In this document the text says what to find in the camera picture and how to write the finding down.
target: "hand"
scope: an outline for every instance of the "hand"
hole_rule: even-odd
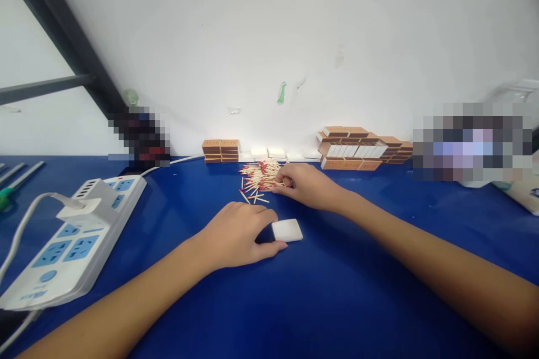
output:
[[[212,261],[214,270],[252,264],[288,247],[284,241],[254,242],[264,227],[276,221],[273,209],[230,202],[193,239]]]
[[[346,190],[314,166],[305,163],[285,164],[275,177],[286,187],[272,189],[314,209],[334,211]]]

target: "person's left hand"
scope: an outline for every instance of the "person's left hand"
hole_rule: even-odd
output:
[[[273,209],[230,202],[193,239],[212,260],[214,269],[252,264],[288,247],[284,241],[254,242],[264,227],[276,221]]]

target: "white wall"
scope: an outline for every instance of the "white wall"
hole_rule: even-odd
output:
[[[0,0],[0,88],[72,76],[23,0]],[[84,88],[0,106],[2,155],[124,152]]]
[[[407,139],[434,103],[539,78],[539,0],[67,1],[178,154],[216,137],[297,148],[324,125]]]

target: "charger plug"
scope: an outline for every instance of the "charger plug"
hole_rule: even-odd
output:
[[[89,179],[72,197],[84,207],[73,209],[66,205],[56,217],[73,225],[113,225],[118,219],[118,212],[112,207],[117,196],[118,193],[102,179]]]
[[[98,224],[113,225],[118,219],[119,213],[111,207],[111,203],[103,198],[84,200],[82,209],[73,209],[64,206],[56,217],[73,225]]]

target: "white cable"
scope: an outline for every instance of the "white cable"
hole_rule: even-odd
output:
[[[193,160],[195,158],[201,158],[201,157],[204,157],[204,154],[198,154],[196,156],[191,156],[191,157],[184,157],[182,159],[179,159],[179,160],[174,160],[173,162],[170,162],[170,164],[176,164],[176,163],[181,163],[182,161],[187,161],[187,160]],[[150,168],[150,169],[147,169],[146,171],[144,171],[140,176],[141,177],[144,177],[146,174],[158,169],[160,167],[153,167],[153,168]]]
[[[28,207],[26,213],[22,217],[21,222],[19,223],[19,226],[17,226],[15,234],[13,235],[10,251],[7,254],[6,260],[2,264],[2,267],[0,267],[0,284],[2,284],[2,280],[4,278],[4,275],[6,274],[7,268],[13,261],[13,258],[15,258],[15,254],[17,254],[19,244],[21,243],[22,232],[24,231],[28,221],[34,214],[35,209],[38,207],[38,204],[47,196],[55,198],[62,202],[64,205],[69,206],[73,209],[82,209],[84,207],[84,204],[82,202],[57,194],[56,192],[47,192],[36,197]],[[17,330],[8,338],[8,340],[2,344],[2,346],[0,347],[0,355],[13,343],[13,341],[15,341],[15,339],[17,339],[17,337],[26,329],[26,327],[28,327],[28,325],[39,315],[40,312],[41,310],[34,310],[31,311],[28,316],[26,316],[19,328],[17,328]]]
[[[11,334],[11,336],[0,346],[0,355],[4,353],[4,351],[19,337],[20,334],[30,325],[32,321],[36,319],[36,317],[41,314],[42,310],[34,310],[30,311],[24,321],[21,325],[19,325],[19,328]]]

